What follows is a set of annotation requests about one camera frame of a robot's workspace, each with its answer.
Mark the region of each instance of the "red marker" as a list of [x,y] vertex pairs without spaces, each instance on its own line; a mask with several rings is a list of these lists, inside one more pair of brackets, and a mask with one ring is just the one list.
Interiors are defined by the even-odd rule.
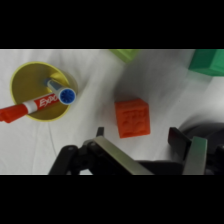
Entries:
[[57,102],[59,102],[57,96],[54,93],[50,93],[40,98],[24,102],[23,104],[0,109],[0,121],[11,123],[27,114],[32,114]]

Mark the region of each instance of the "white table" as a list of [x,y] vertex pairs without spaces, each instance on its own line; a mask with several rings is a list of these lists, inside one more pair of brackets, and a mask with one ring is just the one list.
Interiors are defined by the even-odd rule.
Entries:
[[[188,71],[194,50],[142,50],[125,65],[108,50],[0,50],[0,108],[13,104],[9,84],[23,63],[43,61],[68,73],[80,93],[60,120],[24,117],[0,123],[0,174],[47,174],[65,145],[81,146],[105,127],[105,137],[137,160],[171,159],[169,127],[224,122],[224,78]],[[115,100],[149,103],[151,134],[120,139]]]

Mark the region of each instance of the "green block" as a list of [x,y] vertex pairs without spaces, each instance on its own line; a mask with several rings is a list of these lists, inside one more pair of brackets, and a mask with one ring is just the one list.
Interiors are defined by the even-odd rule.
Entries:
[[224,76],[224,49],[197,49],[189,70],[210,76]]
[[118,56],[124,62],[132,61],[139,49],[110,49],[116,56]]

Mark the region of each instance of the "marker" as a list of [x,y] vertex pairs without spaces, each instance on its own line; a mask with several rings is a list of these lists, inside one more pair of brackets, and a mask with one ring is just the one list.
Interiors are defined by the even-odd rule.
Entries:
[[76,93],[73,89],[65,87],[50,78],[45,80],[45,85],[51,89],[62,104],[70,105],[75,101]]
[[11,123],[27,114],[32,114],[58,102],[57,96],[54,93],[50,93],[19,105],[0,109],[0,122]]

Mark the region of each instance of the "orange cube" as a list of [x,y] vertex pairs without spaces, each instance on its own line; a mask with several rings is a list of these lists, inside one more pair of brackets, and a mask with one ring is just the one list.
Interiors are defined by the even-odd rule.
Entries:
[[150,134],[149,105],[141,99],[115,103],[120,138]]

